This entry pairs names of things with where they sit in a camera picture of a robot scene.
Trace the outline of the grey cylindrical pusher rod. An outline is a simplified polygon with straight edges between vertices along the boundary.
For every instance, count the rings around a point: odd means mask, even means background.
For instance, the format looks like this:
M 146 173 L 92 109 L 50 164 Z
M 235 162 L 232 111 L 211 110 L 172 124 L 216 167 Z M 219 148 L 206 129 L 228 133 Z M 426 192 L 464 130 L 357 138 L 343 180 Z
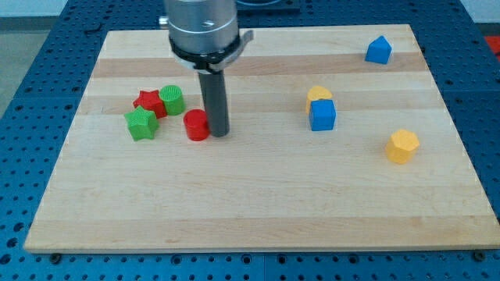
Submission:
M 198 78 L 210 133 L 214 137 L 224 137 L 230 132 L 224 72 L 200 73 Z

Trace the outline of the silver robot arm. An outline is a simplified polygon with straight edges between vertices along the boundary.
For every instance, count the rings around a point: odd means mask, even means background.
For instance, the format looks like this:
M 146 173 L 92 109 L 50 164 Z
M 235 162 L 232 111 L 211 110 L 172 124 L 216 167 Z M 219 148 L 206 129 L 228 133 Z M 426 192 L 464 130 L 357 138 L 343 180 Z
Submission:
M 208 127 L 214 137 L 230 132 L 224 70 L 254 39 L 238 24 L 235 0 L 165 0 L 164 25 L 174 58 L 198 73 Z

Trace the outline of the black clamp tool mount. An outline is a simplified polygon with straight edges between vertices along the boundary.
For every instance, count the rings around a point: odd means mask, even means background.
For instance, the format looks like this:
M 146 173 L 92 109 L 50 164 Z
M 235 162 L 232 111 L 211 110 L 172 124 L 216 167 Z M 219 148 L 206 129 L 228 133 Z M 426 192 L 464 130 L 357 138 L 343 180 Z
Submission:
M 179 48 L 171 38 L 169 41 L 173 57 L 182 66 L 202 74 L 214 74 L 235 62 L 253 39 L 253 30 L 248 30 L 242 36 L 237 36 L 225 49 L 209 54 L 190 53 Z

